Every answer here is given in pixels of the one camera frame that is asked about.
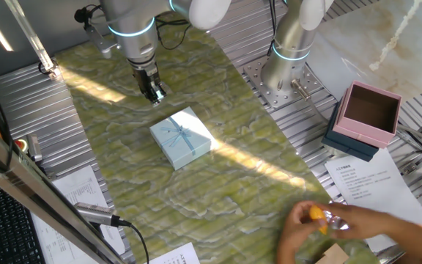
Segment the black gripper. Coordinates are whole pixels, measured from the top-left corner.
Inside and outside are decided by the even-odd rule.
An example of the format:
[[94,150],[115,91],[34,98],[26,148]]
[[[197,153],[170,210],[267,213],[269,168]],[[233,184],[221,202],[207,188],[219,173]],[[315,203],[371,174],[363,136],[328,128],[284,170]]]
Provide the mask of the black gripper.
[[160,80],[156,61],[145,63],[131,61],[130,65],[141,93],[153,106],[158,105],[167,96],[167,93],[166,85]]

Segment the person left hand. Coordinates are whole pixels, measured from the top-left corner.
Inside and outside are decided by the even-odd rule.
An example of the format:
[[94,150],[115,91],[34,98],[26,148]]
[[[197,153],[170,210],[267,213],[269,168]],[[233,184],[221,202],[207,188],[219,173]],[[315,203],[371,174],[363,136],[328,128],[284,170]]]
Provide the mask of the person left hand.
[[309,200],[294,205],[285,219],[278,241],[275,255],[276,264],[295,264],[295,255],[308,236],[327,225],[326,221],[321,219],[313,221],[310,219],[306,212],[310,210],[311,206],[328,210],[328,205]]

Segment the person right hand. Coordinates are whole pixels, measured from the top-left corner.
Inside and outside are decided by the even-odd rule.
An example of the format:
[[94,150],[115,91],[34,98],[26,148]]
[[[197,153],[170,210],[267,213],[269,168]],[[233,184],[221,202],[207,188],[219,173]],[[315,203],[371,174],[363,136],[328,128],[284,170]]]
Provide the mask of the person right hand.
[[388,234],[388,230],[395,222],[395,218],[388,213],[354,205],[316,203],[316,206],[340,217],[347,223],[349,227],[347,230],[334,230],[331,232],[333,238],[366,239],[381,234]]

